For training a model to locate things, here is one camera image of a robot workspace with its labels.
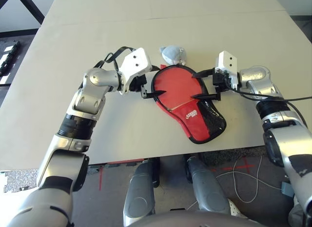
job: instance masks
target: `black cable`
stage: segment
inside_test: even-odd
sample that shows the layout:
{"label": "black cable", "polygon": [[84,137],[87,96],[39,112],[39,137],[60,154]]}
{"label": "black cable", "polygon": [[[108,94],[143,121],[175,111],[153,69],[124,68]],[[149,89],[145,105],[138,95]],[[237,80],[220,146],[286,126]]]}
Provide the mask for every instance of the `black cable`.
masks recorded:
{"label": "black cable", "polygon": [[298,110],[297,107],[295,107],[295,105],[293,105],[292,103],[290,102],[286,102],[289,106],[291,106],[296,112],[297,114],[299,115],[299,117],[301,118],[302,120],[302,123],[308,128],[308,125],[307,125],[307,122],[306,120],[304,119],[303,115],[301,114],[301,112]]}
{"label": "black cable", "polygon": [[[295,105],[290,103],[290,101],[299,101],[299,100],[305,100],[305,99],[312,99],[312,96],[303,97],[303,98],[297,98],[297,99],[283,99],[283,98],[280,98],[280,97],[274,97],[274,96],[270,96],[270,95],[247,93],[247,92],[242,92],[242,91],[239,91],[239,90],[231,88],[229,83],[228,83],[228,80],[229,79],[227,79],[227,78],[224,79],[224,83],[225,83],[226,87],[229,90],[232,90],[232,91],[234,91],[236,93],[239,93],[240,96],[242,96],[245,99],[249,99],[249,100],[252,100],[252,101],[280,101],[280,102],[285,102],[286,104],[291,106],[297,112],[297,114],[299,115],[300,119],[302,120],[302,123],[305,125],[305,127],[308,128],[307,122],[304,119],[303,115],[301,114],[301,112],[299,111],[299,109]],[[267,99],[253,99],[253,98],[249,98],[249,97],[247,97],[245,95],[267,97]]]}
{"label": "black cable", "polygon": [[[243,92],[243,91],[239,91],[236,89],[233,89],[232,87],[230,87],[229,83],[228,83],[228,79],[225,78],[224,81],[226,87],[236,93],[239,93],[242,97],[244,97],[245,99],[249,99],[249,100],[253,100],[253,101],[280,101],[280,102],[290,102],[290,101],[299,101],[299,100],[305,100],[305,99],[312,99],[312,96],[308,96],[308,97],[303,97],[303,98],[297,98],[297,99],[283,99],[281,97],[274,97],[271,95],[265,95],[265,94],[255,94],[255,93],[247,93],[247,92]],[[245,95],[250,95],[250,96],[257,96],[257,97],[266,97],[267,99],[253,99],[253,98],[248,98]]]}

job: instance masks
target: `printed logo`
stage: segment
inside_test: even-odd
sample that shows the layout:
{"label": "printed logo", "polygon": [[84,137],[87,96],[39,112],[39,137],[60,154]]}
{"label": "printed logo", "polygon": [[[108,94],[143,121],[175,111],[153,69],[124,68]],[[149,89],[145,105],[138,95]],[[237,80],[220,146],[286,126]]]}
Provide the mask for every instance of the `printed logo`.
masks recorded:
{"label": "printed logo", "polygon": [[186,119],[189,119],[190,117],[194,117],[197,115],[197,111],[194,110],[194,111],[191,111],[189,114],[186,114]]}

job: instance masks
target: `white cable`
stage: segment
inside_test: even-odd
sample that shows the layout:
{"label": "white cable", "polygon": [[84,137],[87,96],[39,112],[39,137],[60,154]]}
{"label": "white cable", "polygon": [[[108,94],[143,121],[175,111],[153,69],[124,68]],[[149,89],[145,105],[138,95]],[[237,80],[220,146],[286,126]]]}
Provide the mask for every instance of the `white cable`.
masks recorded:
{"label": "white cable", "polygon": [[191,207],[193,207],[195,204],[197,203],[197,201],[195,201],[192,205],[190,205],[186,210],[188,211]]}
{"label": "white cable", "polygon": [[[236,195],[238,196],[238,198],[240,199],[240,201],[242,201],[242,202],[244,202],[244,203],[246,203],[246,204],[249,204],[249,203],[251,203],[252,201],[255,200],[255,198],[257,197],[257,194],[258,194],[258,182],[261,182],[262,184],[264,184],[264,185],[266,185],[266,186],[268,186],[268,187],[271,187],[271,188],[273,188],[273,189],[281,190],[280,188],[274,187],[274,186],[272,186],[272,185],[270,185],[270,184],[268,184],[268,183],[266,183],[266,182],[264,182],[264,181],[262,181],[262,180],[259,179],[259,170],[260,170],[260,165],[261,165],[261,162],[262,162],[262,156],[260,157],[260,162],[259,162],[259,165],[258,165],[257,177],[254,177],[254,176],[252,176],[252,175],[250,175],[250,174],[248,174],[248,173],[245,173],[245,172],[235,171],[234,169],[235,169],[235,166],[236,166],[236,164],[237,164],[237,161],[238,161],[238,159],[236,160],[236,162],[235,162],[235,164],[234,164],[234,166],[233,166],[233,171],[222,173],[222,174],[216,176],[215,178],[217,179],[217,178],[219,178],[219,177],[221,177],[221,176],[224,176],[224,175],[227,175],[227,174],[233,174],[235,193],[236,193]],[[255,180],[257,180],[257,182],[256,182],[257,188],[256,188],[255,196],[254,196],[250,201],[244,201],[244,200],[242,200],[242,199],[240,198],[240,196],[238,195],[237,190],[236,190],[235,176],[234,176],[235,173],[242,174],[242,175],[246,175],[246,176],[249,176],[249,177],[254,178]],[[197,203],[197,201],[195,201],[192,205],[190,205],[186,210],[189,210],[189,209],[190,209],[191,207],[193,207],[196,203]]]}
{"label": "white cable", "polygon": [[[249,177],[254,178],[255,180],[257,180],[257,178],[256,178],[256,177],[254,177],[254,176],[252,176],[252,175],[250,175],[250,174],[248,174],[248,173],[245,173],[245,172],[239,172],[239,171],[230,171],[230,172],[225,172],[225,173],[222,173],[222,174],[220,174],[220,175],[216,176],[216,178],[221,177],[221,176],[223,176],[223,175],[232,174],[232,173],[238,173],[238,174],[246,175],[246,176],[249,176]],[[266,182],[264,182],[264,181],[262,181],[262,180],[260,180],[260,179],[258,179],[258,181],[259,181],[259,182],[261,182],[262,184],[264,184],[264,185],[268,186],[268,187],[273,188],[273,189],[282,190],[281,188],[274,187],[274,186],[272,186],[272,185],[270,185],[270,184],[268,184],[268,183],[266,183]]]}
{"label": "white cable", "polygon": [[258,166],[258,170],[257,170],[257,181],[256,181],[256,190],[255,190],[255,194],[254,194],[254,197],[253,197],[251,200],[249,200],[249,201],[244,201],[244,200],[242,200],[242,198],[239,196],[239,194],[238,194],[238,192],[237,192],[237,190],[236,190],[236,181],[235,181],[234,170],[235,170],[235,166],[236,166],[236,164],[237,164],[237,161],[238,161],[238,159],[235,161],[235,164],[234,164],[234,166],[233,166],[233,180],[234,180],[234,189],[235,189],[235,193],[236,193],[236,195],[237,195],[237,197],[239,198],[240,201],[242,201],[243,203],[249,204],[249,203],[251,203],[252,201],[254,201],[255,198],[256,198],[257,195],[258,195],[258,187],[259,187],[259,185],[258,185],[258,180],[259,180],[259,178],[258,178],[258,177],[259,177],[259,170],[260,170],[260,165],[261,165],[261,161],[262,161],[262,156],[260,157],[260,162],[259,162],[259,166]]}

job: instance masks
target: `white table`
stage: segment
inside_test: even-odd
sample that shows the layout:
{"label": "white table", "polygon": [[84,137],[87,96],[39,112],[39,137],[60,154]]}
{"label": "white table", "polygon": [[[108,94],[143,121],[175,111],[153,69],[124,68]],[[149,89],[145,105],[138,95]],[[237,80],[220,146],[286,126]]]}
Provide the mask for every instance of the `white table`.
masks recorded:
{"label": "white table", "polygon": [[[0,170],[39,167],[83,73],[108,52],[144,47],[160,65],[159,47],[170,44],[186,49],[196,71],[214,67],[227,50],[239,69],[268,67],[285,98],[312,94],[311,43],[276,0],[55,0],[0,108]],[[225,132],[201,145],[154,100],[106,97],[91,164],[263,144],[254,103],[230,91],[215,102]],[[311,128],[312,101],[295,104]]]}

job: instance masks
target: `gray plush toy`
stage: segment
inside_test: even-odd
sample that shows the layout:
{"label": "gray plush toy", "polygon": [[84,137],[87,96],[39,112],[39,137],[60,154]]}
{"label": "gray plush toy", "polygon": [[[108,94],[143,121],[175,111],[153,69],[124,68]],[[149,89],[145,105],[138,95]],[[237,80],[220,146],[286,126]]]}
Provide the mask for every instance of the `gray plush toy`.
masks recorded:
{"label": "gray plush toy", "polygon": [[167,47],[161,47],[160,52],[169,65],[186,64],[186,52],[182,47],[169,45]]}

